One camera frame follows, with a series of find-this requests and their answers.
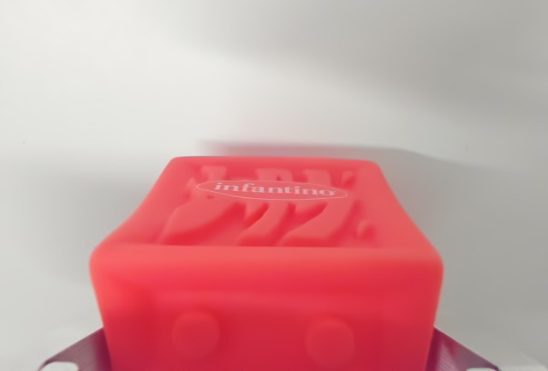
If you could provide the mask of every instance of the white backdrop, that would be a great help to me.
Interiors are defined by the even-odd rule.
[[[548,363],[548,0],[0,0],[0,368],[99,327],[168,160],[376,159],[442,304]]]

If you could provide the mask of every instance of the front face of block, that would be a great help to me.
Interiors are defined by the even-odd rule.
[[[441,262],[372,163],[192,158],[92,276],[114,371],[423,371]]]

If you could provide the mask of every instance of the red silicone block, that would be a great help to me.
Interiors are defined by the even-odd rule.
[[[114,371],[424,371],[442,279],[343,159],[173,159],[91,268]]]

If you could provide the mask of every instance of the white oval logo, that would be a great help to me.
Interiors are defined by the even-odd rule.
[[[291,181],[208,181],[197,189],[213,194],[254,200],[330,200],[348,196],[346,191],[312,183]]]

